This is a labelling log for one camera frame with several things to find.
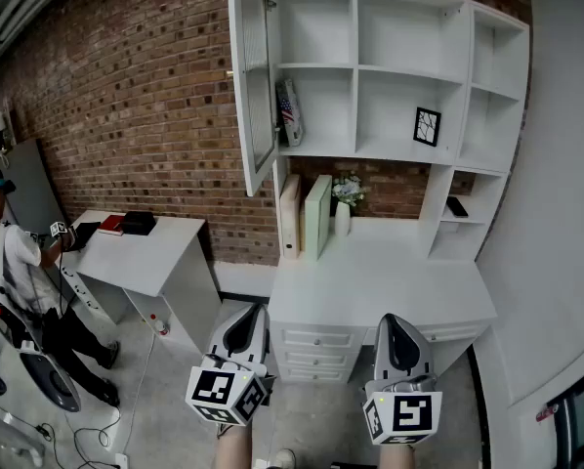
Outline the white and blue flowers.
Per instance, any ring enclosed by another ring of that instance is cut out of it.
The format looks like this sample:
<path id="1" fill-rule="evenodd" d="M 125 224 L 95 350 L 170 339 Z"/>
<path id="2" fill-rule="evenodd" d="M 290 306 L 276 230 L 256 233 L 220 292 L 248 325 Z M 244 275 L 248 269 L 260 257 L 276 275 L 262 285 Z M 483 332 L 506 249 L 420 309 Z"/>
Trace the white and blue flowers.
<path id="1" fill-rule="evenodd" d="M 356 208 L 365 200 L 367 187 L 353 171 L 343 174 L 333 181 L 332 196 L 341 203 Z"/>

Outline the beige file box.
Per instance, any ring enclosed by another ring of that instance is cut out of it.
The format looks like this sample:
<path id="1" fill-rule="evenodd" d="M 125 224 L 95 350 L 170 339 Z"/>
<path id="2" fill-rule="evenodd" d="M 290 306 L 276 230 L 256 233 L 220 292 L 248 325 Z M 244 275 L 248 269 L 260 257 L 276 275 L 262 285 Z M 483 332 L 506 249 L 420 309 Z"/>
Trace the beige file box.
<path id="1" fill-rule="evenodd" d="M 301 177 L 298 174 L 290 174 L 280 196 L 283 257 L 286 259 L 297 259 L 300 254 L 300 208 Z"/>

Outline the person's white shoe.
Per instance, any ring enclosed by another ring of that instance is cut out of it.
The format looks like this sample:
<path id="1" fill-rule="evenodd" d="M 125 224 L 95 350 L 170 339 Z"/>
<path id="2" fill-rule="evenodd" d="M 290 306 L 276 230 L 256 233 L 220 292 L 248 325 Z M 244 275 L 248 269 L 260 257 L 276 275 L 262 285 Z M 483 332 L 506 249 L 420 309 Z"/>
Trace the person's white shoe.
<path id="1" fill-rule="evenodd" d="M 295 453 L 288 448 L 282 448 L 269 462 L 267 469 L 296 469 Z"/>

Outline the red book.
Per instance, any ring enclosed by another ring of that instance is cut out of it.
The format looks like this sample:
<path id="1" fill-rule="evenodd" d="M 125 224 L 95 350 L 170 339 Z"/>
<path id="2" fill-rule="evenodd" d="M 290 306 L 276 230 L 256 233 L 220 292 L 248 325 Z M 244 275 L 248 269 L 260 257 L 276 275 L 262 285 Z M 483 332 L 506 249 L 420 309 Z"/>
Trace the red book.
<path id="1" fill-rule="evenodd" d="M 97 231 L 106 235 L 123 235 L 121 215 L 108 215 L 98 226 Z"/>

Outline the person's left forearm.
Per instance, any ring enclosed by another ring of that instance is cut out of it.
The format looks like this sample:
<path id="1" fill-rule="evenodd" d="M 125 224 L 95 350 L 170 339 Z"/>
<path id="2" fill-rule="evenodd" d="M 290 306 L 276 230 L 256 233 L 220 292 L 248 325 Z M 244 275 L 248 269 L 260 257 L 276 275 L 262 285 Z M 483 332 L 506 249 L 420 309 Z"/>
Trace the person's left forearm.
<path id="1" fill-rule="evenodd" d="M 221 425 L 217 432 L 214 469 L 252 469 L 252 424 Z"/>

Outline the pale green file box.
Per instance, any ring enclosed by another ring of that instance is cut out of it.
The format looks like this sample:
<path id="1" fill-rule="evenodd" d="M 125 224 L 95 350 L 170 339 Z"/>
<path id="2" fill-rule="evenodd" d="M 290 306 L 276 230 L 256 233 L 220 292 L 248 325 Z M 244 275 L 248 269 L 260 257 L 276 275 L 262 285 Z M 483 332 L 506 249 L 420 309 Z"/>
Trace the pale green file box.
<path id="1" fill-rule="evenodd" d="M 328 238 L 332 177 L 319 175 L 305 199 L 305 256 L 316 261 Z"/>

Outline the white shelf cabinet desk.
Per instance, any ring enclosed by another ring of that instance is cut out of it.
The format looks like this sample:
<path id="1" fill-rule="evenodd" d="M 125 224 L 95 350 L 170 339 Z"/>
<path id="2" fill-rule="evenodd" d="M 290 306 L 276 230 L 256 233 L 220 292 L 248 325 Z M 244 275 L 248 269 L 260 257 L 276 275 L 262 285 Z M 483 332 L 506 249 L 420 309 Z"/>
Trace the white shelf cabinet desk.
<path id="1" fill-rule="evenodd" d="M 474 260 L 516 150 L 528 26 L 470 0 L 278 0 L 278 16 L 273 67 L 292 79 L 304 137 L 278 143 L 275 170 L 300 156 L 425 164 L 422 255 Z M 418 107 L 441 114 L 435 148 L 413 140 Z"/>

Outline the white glass cabinet door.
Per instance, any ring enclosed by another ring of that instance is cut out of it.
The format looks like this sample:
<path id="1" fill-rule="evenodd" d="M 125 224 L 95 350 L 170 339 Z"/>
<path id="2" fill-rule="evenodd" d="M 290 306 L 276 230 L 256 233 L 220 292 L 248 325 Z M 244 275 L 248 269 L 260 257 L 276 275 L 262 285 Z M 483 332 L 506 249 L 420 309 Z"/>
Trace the white glass cabinet door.
<path id="1" fill-rule="evenodd" d="M 232 79 L 246 192 L 257 194 L 277 155 L 271 25 L 276 0 L 228 0 Z"/>

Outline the dark glass door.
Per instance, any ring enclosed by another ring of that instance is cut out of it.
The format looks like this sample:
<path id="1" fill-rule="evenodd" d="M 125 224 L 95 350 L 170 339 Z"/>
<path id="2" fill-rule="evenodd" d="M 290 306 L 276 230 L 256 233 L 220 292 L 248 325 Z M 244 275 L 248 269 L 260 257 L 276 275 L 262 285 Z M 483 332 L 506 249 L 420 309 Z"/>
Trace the dark glass door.
<path id="1" fill-rule="evenodd" d="M 584 469 L 584 377 L 548 406 L 554 411 L 555 469 Z"/>

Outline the black notebook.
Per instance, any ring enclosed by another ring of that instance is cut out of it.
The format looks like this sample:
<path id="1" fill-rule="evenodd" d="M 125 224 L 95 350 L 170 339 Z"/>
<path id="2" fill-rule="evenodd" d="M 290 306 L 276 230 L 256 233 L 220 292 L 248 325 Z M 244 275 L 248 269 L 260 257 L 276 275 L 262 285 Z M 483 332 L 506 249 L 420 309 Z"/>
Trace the black notebook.
<path id="1" fill-rule="evenodd" d="M 80 223 L 78 226 L 72 229 L 72 243 L 68 250 L 82 250 L 100 225 L 100 222 L 86 222 Z"/>

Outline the white vase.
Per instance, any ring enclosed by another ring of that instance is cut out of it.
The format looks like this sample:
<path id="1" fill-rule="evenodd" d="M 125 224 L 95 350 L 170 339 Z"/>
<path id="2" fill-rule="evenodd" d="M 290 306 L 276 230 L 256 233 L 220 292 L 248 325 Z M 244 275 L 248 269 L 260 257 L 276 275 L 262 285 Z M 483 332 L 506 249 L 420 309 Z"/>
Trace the white vase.
<path id="1" fill-rule="evenodd" d="M 338 201 L 335 219 L 334 231 L 337 237 L 346 237 L 351 229 L 351 207 L 344 201 Z"/>

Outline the american flag book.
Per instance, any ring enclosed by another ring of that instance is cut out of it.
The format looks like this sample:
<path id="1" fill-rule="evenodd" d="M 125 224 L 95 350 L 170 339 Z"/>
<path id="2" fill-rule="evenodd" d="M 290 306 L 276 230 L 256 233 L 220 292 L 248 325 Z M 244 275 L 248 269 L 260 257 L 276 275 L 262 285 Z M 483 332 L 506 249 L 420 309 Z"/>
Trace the american flag book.
<path id="1" fill-rule="evenodd" d="M 279 80 L 275 84 L 275 89 L 288 146 L 297 147 L 303 140 L 304 129 L 292 79 Z"/>

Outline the grey partition board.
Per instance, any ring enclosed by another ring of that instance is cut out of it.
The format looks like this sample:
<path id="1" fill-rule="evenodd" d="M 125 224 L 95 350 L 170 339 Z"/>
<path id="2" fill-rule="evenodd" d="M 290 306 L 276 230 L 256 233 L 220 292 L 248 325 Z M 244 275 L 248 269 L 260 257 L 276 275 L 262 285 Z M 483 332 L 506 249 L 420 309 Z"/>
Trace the grey partition board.
<path id="1" fill-rule="evenodd" d="M 16 189 L 6 196 L 5 219 L 25 231 L 46 235 L 48 247 L 50 227 L 55 222 L 70 222 L 54 193 L 47 173 L 41 144 L 36 139 L 19 143 L 7 154 L 8 167 L 0 164 L 4 177 L 11 180 Z"/>

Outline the white desk top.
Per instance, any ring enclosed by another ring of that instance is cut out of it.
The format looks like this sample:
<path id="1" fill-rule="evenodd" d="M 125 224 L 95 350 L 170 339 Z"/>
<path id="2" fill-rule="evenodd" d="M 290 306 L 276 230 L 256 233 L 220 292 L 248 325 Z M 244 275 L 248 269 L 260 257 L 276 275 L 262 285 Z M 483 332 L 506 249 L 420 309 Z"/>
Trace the white desk top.
<path id="1" fill-rule="evenodd" d="M 425 257 L 418 247 L 416 222 L 371 218 L 354 219 L 346 237 L 329 237 L 316 261 L 305 256 L 281 259 L 268 311 L 271 331 L 276 324 L 367 329 L 356 353 L 278 347 L 271 338 L 275 359 L 283 350 L 358 358 L 363 347 L 373 345 L 386 313 L 409 321 L 420 332 L 436 325 L 489 327 L 496 317 L 474 261 Z M 443 374 L 476 339 L 427 340 L 436 374 Z M 279 373 L 283 365 L 276 363 Z"/>

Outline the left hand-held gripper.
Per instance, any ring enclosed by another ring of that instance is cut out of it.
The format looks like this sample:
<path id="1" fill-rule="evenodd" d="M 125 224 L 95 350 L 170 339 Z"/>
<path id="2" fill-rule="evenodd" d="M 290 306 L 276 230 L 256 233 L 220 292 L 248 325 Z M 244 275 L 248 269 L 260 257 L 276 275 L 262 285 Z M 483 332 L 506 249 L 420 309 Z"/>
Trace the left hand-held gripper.
<path id="1" fill-rule="evenodd" d="M 214 331 L 210 354 L 191 369 L 186 392 L 186 403 L 204 421 L 247 427 L 258 408 L 269 404 L 276 380 L 263 364 L 269 325 L 266 307 L 251 304 Z"/>

